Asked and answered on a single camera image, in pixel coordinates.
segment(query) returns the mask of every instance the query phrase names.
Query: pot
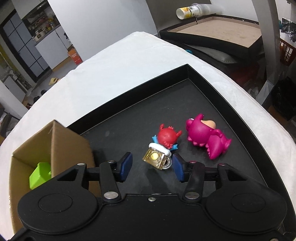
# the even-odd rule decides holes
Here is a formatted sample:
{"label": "pot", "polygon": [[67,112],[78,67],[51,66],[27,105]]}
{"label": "pot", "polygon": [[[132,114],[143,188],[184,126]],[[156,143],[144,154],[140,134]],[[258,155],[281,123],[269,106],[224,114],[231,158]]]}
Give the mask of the pot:
{"label": "pot", "polygon": [[34,37],[34,40],[37,42],[39,39],[41,39],[46,34],[45,30],[42,30],[41,32],[36,33],[36,36]]}

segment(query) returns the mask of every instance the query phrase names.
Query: cardboard box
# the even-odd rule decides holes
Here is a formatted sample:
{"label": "cardboard box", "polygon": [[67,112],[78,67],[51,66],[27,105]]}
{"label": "cardboard box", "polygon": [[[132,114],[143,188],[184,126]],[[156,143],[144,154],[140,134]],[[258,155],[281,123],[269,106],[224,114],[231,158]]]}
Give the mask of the cardboard box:
{"label": "cardboard box", "polygon": [[[52,177],[80,162],[87,167],[95,166],[88,141],[55,120],[24,142],[13,153],[9,174],[10,213],[15,233],[22,227],[18,202],[30,191],[29,176],[39,162],[50,163]],[[98,182],[89,182],[89,190],[100,196]]]}
{"label": "cardboard box", "polygon": [[183,20],[159,34],[162,39],[212,48],[242,59],[257,57],[263,46],[258,22],[216,14]]}
{"label": "cardboard box", "polygon": [[74,62],[79,65],[82,63],[82,59],[80,58],[79,54],[77,53],[75,48],[72,48],[68,51],[68,55],[74,60]]}

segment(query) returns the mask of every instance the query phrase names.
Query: pink dinosaur toy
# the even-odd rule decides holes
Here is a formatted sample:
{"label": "pink dinosaur toy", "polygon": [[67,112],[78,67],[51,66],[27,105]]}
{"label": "pink dinosaur toy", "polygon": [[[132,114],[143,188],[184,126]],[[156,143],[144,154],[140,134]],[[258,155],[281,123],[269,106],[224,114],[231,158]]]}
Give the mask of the pink dinosaur toy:
{"label": "pink dinosaur toy", "polygon": [[201,122],[203,117],[203,114],[199,114],[195,119],[189,119],[186,121],[186,130],[188,131],[187,140],[191,141],[193,145],[198,145],[200,147],[204,146],[210,136],[217,132],[215,130],[216,124],[213,121],[211,121],[213,123],[211,126],[214,128]]}
{"label": "pink dinosaur toy", "polygon": [[209,155],[209,158],[211,160],[214,160],[221,153],[225,153],[230,143],[231,143],[231,139],[227,139],[222,132],[221,132],[221,135],[219,135],[218,133],[213,133],[205,145],[205,147],[207,148],[207,153]]}
{"label": "pink dinosaur toy", "polygon": [[203,114],[199,114],[195,119],[186,121],[188,140],[195,146],[205,146],[211,160],[224,153],[231,139],[227,139],[223,132],[216,129],[216,124],[212,120],[203,120]]}

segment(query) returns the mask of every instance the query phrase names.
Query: yellow round piece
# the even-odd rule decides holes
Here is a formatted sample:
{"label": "yellow round piece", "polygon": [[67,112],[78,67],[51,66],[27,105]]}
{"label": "yellow round piece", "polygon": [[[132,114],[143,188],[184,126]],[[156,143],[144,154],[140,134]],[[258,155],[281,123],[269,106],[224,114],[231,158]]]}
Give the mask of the yellow round piece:
{"label": "yellow round piece", "polygon": [[158,158],[158,154],[156,152],[152,153],[151,159],[155,161],[157,160],[157,158]]}

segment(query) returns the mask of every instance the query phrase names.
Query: white fabric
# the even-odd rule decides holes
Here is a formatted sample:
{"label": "white fabric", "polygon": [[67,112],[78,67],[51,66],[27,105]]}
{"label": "white fabric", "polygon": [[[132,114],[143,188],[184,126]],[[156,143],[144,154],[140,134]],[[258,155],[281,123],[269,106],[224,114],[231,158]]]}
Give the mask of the white fabric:
{"label": "white fabric", "polygon": [[13,235],[8,177],[12,152],[53,119],[68,126],[118,95],[189,64],[232,105],[272,159],[296,205],[296,146],[290,135],[228,76],[161,39],[133,33],[70,71],[25,114],[0,146],[0,233]]}

